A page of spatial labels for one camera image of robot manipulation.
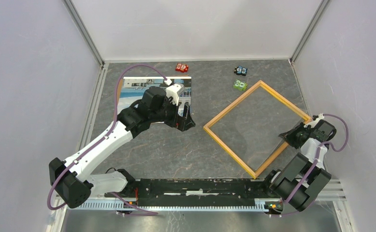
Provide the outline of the building photo print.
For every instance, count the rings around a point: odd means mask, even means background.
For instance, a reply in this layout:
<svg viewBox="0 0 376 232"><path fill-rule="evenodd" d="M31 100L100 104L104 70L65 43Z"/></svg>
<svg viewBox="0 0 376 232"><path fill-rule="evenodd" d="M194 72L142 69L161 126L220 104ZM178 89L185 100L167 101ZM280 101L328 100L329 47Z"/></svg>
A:
<svg viewBox="0 0 376 232"><path fill-rule="evenodd" d="M184 91L181 92L179 96L178 114L182 116L184 111L184 105L191 105L192 77L186 75L168 76L167 79L171 80L173 84L180 83L183 84L185 87ZM164 83L164 79L161 76L124 77L120 86L120 95L117 103L118 113L120 113L121 110L129 107L134 101L141 99L143 97L144 92L150 87L160 87L162 89L168 87L168 85Z"/></svg>

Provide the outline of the wooden picture frame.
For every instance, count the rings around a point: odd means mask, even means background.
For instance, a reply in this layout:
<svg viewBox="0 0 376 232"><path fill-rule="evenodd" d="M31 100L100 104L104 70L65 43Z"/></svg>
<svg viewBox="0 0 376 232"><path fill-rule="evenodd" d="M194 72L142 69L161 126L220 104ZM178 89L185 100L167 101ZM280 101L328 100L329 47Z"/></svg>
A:
<svg viewBox="0 0 376 232"><path fill-rule="evenodd" d="M257 169L253 170L246 164L229 146L227 146L212 130L211 127L221 120L227 113L229 113L232 109L234 109L239 103L241 103L244 99L249 97L256 89L263 88L267 91L270 95L272 95L275 99L279 102L284 104L286 107L291 109L295 114L297 114L304 123L308 123L313 121L312 117L310 117L307 113L302 111L296 105L291 103L288 99L283 97L279 94L276 90L272 87L268 86L262 80L259 80L256 84L252 87L248 88L240 97L234 100L230 105L228 105L225 109L223 109L220 113L218 113L214 118L212 118L208 123L203 126L203 129L211 136L211 138L216 141L253 179L257 179L263 171L265 171L277 158L278 156L289 146L288 143L283 142L276 150L264 161L264 163Z"/></svg>

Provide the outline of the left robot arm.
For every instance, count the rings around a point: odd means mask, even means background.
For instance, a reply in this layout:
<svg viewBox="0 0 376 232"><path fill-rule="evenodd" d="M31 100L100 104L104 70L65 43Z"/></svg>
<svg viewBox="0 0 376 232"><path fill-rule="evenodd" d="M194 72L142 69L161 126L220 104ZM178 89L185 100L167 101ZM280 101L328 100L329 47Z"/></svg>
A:
<svg viewBox="0 0 376 232"><path fill-rule="evenodd" d="M51 160L48 165L52 186L49 195L56 192L64 201L63 205L69 208L79 207L93 195L118 192L123 197L131 196L135 184L124 173L114 171L92 175L92 172L114 151L148 130L153 123L164 123L179 131L194 127L189 103L184 103L181 115L178 112L181 106L179 97L184 90L180 83L167 88L148 88L141 99L116 113L109 127L91 143L64 160Z"/></svg>

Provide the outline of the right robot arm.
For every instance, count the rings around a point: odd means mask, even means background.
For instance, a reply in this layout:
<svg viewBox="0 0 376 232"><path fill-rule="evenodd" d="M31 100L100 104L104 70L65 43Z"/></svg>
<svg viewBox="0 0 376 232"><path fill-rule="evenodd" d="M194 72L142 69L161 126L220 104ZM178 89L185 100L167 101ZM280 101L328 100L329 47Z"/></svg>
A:
<svg viewBox="0 0 376 232"><path fill-rule="evenodd" d="M305 210L332 177L320 160L329 149L327 142L336 132L334 125L316 118L279 134L280 138L299 152L283 170L269 173L262 184L263 193L268 197L278 195L299 212Z"/></svg>

